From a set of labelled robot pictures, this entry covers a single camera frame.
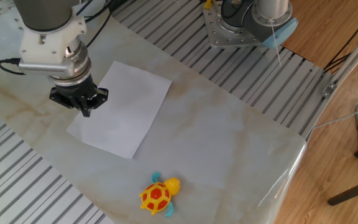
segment toy turtle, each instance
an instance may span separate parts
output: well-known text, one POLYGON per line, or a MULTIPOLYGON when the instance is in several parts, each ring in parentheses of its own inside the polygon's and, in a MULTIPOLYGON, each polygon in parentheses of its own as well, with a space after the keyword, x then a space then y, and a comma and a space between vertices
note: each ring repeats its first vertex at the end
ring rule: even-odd
POLYGON ((156 212, 168 207, 165 217, 173 214, 173 205, 171 197, 176 195, 180 190, 180 180, 172 177, 160 183, 157 181, 160 176, 159 172, 152 175, 152 185, 148 186, 139 196, 142 198, 142 209, 147 209, 154 215, 156 212))

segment white marble surface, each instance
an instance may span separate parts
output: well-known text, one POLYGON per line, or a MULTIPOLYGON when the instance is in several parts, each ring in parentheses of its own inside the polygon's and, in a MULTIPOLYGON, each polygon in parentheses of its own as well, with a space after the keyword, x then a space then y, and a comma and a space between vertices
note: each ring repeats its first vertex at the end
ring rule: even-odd
MULTIPOLYGON (((18 56, 12 11, 0 18, 0 58, 18 56)), ((88 26, 88 40, 102 21, 88 26)), ((111 19, 89 48, 99 83, 111 63, 173 80, 132 160, 66 133, 78 111, 48 99, 45 77, 0 70, 0 118, 116 223, 273 223, 305 140, 111 19), (176 176, 175 213, 152 216, 139 194, 153 172, 176 176)))

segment metal grating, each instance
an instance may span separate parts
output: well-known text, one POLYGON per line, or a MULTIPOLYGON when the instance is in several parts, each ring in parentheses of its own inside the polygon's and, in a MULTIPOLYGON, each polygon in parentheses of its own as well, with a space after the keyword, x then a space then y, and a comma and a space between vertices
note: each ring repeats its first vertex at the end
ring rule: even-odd
POLYGON ((0 120, 0 223, 114 223, 0 120))
MULTIPOLYGON (((288 49, 209 46, 197 0, 130 0, 114 18, 308 139, 331 74, 288 49)), ((0 223, 114 223, 0 120, 0 223)))
POLYGON ((114 14, 127 26, 269 118, 308 139, 328 103, 320 93, 331 74, 281 47, 212 49, 201 3, 130 0, 114 14))

